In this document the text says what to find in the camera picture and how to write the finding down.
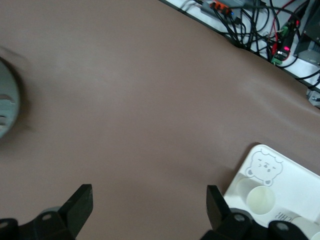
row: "white tray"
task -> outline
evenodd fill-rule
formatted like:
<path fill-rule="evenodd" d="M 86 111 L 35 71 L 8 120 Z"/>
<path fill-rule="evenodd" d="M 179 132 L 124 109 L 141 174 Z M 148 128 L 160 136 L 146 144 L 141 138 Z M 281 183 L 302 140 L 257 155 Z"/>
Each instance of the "white tray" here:
<path fill-rule="evenodd" d="M 252 181 L 254 185 L 272 190 L 275 205 L 268 213 L 255 214 L 247 206 L 238 184 L 244 178 L 247 179 L 244 182 Z M 320 177 L 262 144 L 251 149 L 224 199 L 230 208 L 249 212 L 264 227 L 273 220 L 291 222 L 299 216 L 317 225 L 320 222 Z"/>

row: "black device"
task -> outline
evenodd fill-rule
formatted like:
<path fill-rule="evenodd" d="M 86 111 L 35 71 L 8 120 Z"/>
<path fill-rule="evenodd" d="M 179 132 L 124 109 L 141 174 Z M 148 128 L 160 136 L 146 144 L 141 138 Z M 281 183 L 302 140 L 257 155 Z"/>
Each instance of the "black device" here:
<path fill-rule="evenodd" d="M 308 35 L 317 44 L 320 44 L 320 1 L 315 1 L 309 16 L 303 33 Z"/>
<path fill-rule="evenodd" d="M 215 185 L 207 186 L 206 209 L 212 230 L 200 240 L 308 240 L 290 222 L 271 221 L 266 228 L 256 223 L 248 212 L 230 209 Z"/>
<path fill-rule="evenodd" d="M 315 1 L 294 55 L 320 66 L 320 1 Z"/>
<path fill-rule="evenodd" d="M 320 44 L 313 41 L 306 34 L 301 36 L 294 54 L 306 62 L 320 66 Z"/>
<path fill-rule="evenodd" d="M 47 211 L 18 226 L 0 219 L 0 240 L 75 240 L 93 210 L 91 184 L 83 184 L 58 211 Z"/>

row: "orange connector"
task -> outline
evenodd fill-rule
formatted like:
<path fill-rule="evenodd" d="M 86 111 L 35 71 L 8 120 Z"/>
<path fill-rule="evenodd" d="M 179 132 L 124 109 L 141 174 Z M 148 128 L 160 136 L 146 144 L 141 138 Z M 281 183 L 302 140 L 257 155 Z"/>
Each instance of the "orange connector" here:
<path fill-rule="evenodd" d="M 215 8 L 218 12 L 228 15 L 230 13 L 229 7 L 219 1 L 214 1 L 210 4 L 210 8 Z"/>

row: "bear face illustration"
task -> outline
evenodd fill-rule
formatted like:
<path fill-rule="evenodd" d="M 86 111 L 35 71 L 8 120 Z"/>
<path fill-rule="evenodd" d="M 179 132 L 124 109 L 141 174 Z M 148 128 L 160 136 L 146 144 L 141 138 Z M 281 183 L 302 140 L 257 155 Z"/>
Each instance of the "bear face illustration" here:
<path fill-rule="evenodd" d="M 250 167 L 245 171 L 249 178 L 257 178 L 262 180 L 265 186 L 271 186 L 274 183 L 274 178 L 283 170 L 283 165 L 269 153 L 264 154 L 262 149 L 257 151 L 252 156 Z"/>

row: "brown table surface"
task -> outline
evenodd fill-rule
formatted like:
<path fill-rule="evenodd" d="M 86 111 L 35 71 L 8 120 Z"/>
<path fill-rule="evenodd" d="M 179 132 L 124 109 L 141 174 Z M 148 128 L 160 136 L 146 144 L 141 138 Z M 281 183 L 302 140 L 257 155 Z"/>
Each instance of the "brown table surface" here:
<path fill-rule="evenodd" d="M 3 0 L 0 56 L 24 89 L 0 140 L 2 218 L 91 183 L 79 240 L 197 240 L 206 186 L 224 192 L 255 144 L 320 174 L 307 88 L 160 1 Z"/>

